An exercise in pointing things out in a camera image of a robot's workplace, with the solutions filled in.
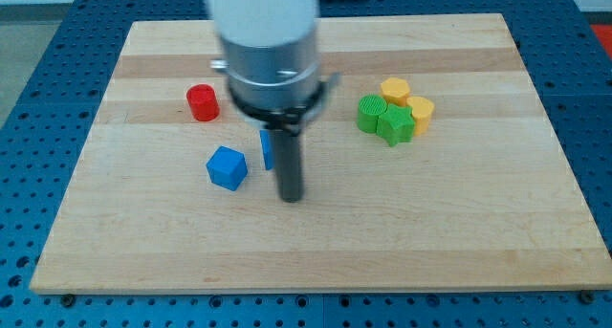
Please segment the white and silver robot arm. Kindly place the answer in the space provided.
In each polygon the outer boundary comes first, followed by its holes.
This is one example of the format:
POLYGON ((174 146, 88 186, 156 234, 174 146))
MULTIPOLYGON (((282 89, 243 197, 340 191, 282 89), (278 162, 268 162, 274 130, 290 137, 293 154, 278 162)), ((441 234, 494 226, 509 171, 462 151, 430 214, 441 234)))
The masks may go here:
POLYGON ((206 0, 234 100, 262 110, 303 105, 319 81, 318 0, 206 0))

